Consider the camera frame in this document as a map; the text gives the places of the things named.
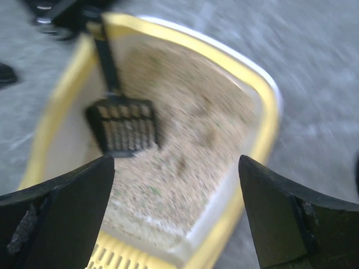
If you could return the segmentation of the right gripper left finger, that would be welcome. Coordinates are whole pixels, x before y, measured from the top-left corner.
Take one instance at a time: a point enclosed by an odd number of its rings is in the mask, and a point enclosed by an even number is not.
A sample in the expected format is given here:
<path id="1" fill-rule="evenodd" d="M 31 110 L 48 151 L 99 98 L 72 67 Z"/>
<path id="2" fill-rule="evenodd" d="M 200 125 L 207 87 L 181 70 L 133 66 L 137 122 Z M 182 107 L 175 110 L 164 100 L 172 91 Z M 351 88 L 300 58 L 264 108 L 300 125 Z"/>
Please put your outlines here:
<path id="1" fill-rule="evenodd" d="M 71 172 L 1 196 L 1 268 L 85 268 L 114 180 L 102 156 Z"/>

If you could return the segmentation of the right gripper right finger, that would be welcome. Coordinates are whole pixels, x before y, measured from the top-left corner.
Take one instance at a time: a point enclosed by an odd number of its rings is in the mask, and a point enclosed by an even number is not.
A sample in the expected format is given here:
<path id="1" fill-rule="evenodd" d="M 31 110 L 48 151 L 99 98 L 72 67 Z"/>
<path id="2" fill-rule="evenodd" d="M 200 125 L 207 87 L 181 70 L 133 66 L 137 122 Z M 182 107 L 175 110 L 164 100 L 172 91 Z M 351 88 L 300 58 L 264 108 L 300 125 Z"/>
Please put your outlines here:
<path id="1" fill-rule="evenodd" d="M 246 155 L 238 172 L 260 268 L 358 268 L 358 204 L 300 185 Z"/>

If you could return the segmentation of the black litter scoop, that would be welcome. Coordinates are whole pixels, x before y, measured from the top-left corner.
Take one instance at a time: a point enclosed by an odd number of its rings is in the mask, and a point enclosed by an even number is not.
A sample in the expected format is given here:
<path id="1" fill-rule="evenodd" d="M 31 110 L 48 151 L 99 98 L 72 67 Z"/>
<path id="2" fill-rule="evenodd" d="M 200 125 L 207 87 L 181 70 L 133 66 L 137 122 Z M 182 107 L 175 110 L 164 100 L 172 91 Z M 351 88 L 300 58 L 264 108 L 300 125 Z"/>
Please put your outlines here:
<path id="1" fill-rule="evenodd" d="M 125 95 L 102 19 L 86 23 L 92 35 L 107 90 L 105 97 L 85 109 L 94 138 L 104 155 L 133 157 L 159 145 L 157 119 L 152 101 Z"/>

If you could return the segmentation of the yellow litter box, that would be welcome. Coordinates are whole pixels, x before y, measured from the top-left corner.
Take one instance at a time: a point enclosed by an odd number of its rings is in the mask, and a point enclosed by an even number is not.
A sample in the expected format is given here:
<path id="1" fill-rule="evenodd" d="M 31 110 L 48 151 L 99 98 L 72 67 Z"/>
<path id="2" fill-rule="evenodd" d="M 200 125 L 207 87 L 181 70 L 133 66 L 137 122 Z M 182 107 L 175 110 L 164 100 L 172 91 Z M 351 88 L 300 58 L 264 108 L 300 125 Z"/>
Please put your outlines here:
<path id="1" fill-rule="evenodd" d="M 282 96 L 272 77 L 230 47 L 202 34 L 155 17 L 107 12 L 108 35 L 121 57 L 130 45 L 144 38 L 167 40 L 194 50 L 222 67 L 259 99 L 259 114 L 248 145 L 242 149 L 260 163 L 272 150 L 282 117 Z M 87 95 L 99 85 L 91 39 L 80 37 L 71 63 L 54 89 L 39 121 L 20 189 L 39 184 L 81 166 L 90 139 L 82 109 L 95 99 Z M 184 241 L 167 251 L 149 247 L 102 226 L 89 268 L 212 268 L 229 241 L 244 209 L 237 164 Z"/>

